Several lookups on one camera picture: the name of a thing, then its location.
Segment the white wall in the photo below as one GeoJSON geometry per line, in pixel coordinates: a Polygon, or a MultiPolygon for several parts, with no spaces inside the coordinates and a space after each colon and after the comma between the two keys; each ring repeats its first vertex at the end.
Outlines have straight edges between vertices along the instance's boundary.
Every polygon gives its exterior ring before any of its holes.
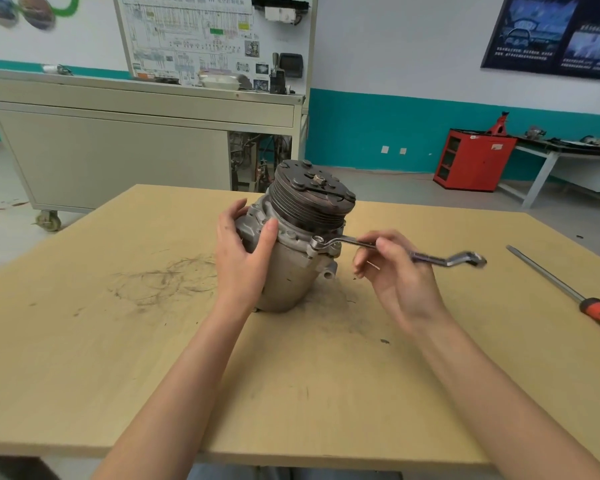
{"type": "Polygon", "coordinates": [[[319,0],[312,87],[600,114],[600,81],[480,69],[504,0],[319,0]]]}
{"type": "MultiPolygon", "coordinates": [[[[64,8],[69,0],[48,0],[64,8]]],[[[0,59],[127,70],[113,0],[80,0],[78,11],[57,18],[53,30],[33,28],[22,17],[16,26],[0,26],[0,59]]]]}

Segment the person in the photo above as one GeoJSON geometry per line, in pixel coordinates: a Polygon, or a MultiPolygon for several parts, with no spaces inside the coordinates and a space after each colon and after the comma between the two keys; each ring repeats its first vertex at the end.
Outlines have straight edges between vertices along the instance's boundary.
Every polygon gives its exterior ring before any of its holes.
{"type": "MultiPolygon", "coordinates": [[[[234,220],[217,224],[217,294],[211,313],[94,473],[96,480],[185,479],[200,448],[223,372],[262,291],[278,222],[269,220],[253,254],[234,220]]],[[[472,341],[445,307],[431,266],[414,264],[398,231],[372,231],[353,268],[420,349],[488,457],[509,480],[600,480],[600,463],[472,341]]]]}

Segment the screwdriver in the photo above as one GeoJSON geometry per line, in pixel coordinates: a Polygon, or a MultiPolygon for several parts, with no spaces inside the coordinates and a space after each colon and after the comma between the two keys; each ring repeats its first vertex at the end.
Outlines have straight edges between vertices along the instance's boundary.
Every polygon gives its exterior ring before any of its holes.
{"type": "Polygon", "coordinates": [[[567,293],[570,297],[574,298],[580,304],[580,311],[585,315],[590,316],[600,325],[600,299],[599,298],[584,298],[583,295],[578,293],[576,290],[568,286],[566,283],[561,282],[554,275],[549,273],[545,268],[540,266],[535,261],[532,261],[527,256],[522,254],[519,250],[515,249],[513,246],[507,246],[507,249],[510,250],[513,254],[518,256],[522,261],[526,262],[529,266],[535,269],[538,273],[542,274],[545,278],[551,281],[553,284],[558,286],[562,291],[567,293]]]}

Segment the green curved line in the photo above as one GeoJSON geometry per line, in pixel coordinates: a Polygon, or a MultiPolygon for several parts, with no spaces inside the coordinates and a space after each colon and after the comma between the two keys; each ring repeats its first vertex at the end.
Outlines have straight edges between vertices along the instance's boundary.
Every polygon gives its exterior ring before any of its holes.
{"type": "Polygon", "coordinates": [[[55,8],[51,7],[51,11],[56,16],[73,16],[78,11],[78,2],[80,0],[71,0],[67,8],[55,8]]]}

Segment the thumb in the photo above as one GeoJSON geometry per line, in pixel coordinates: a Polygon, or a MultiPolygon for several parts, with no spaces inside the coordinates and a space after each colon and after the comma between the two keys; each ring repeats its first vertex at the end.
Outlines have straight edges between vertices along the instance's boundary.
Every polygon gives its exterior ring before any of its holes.
{"type": "Polygon", "coordinates": [[[411,261],[407,250],[400,244],[396,244],[384,237],[378,237],[376,240],[376,247],[378,252],[380,252],[387,261],[390,261],[398,272],[413,267],[413,262],[411,261]]]}
{"type": "Polygon", "coordinates": [[[253,255],[256,256],[257,261],[263,262],[265,265],[269,264],[271,258],[271,252],[273,245],[278,239],[278,221],[276,219],[270,219],[264,224],[264,227],[260,231],[260,238],[258,245],[253,255]]]}

